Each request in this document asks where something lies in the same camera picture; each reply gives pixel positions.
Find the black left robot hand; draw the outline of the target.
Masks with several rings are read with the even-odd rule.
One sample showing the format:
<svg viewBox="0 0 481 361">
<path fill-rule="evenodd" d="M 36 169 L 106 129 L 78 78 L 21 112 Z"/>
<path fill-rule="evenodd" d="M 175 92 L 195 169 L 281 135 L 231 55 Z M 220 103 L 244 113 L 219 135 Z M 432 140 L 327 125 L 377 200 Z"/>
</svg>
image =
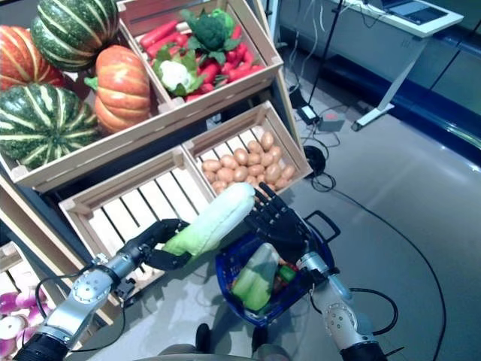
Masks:
<svg viewBox="0 0 481 361">
<path fill-rule="evenodd" d="M 158 220 L 140 235 L 127 241 L 120 253 L 129 255 L 132 262 L 141 263 L 161 271 L 173 271 L 184 267 L 193 255 L 187 250 L 175 254 L 168 250 L 168 242 L 184 230 L 189 223 L 180 219 Z"/>
</svg>

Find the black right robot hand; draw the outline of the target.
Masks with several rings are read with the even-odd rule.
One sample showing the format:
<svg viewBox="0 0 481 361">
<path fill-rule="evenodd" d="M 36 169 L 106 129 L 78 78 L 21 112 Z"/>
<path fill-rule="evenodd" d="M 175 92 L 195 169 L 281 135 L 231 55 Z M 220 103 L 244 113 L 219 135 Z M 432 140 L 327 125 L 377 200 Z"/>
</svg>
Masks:
<svg viewBox="0 0 481 361">
<path fill-rule="evenodd" d="M 248 227 L 287 262 L 297 263 L 309 252 L 320 252 L 316 236 L 304 220 L 266 183 L 255 188 L 255 204 L 244 218 Z"/>
</svg>

